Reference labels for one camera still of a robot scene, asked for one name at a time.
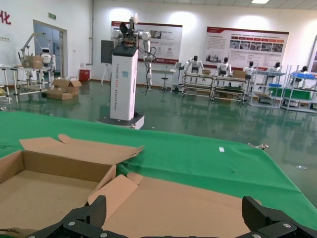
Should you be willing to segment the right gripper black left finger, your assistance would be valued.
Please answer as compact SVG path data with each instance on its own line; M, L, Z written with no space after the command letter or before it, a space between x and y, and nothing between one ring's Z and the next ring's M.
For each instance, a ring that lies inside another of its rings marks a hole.
M28 238L112 238L102 229L106 220L106 197L98 196L88 206L72 209L61 221L36 231Z

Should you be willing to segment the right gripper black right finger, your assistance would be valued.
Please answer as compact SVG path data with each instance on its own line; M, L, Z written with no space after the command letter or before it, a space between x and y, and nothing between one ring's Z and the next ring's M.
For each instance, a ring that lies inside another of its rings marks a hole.
M317 238L316 230L297 223L281 210L261 206L250 196L242 199L242 217L250 232L240 238Z

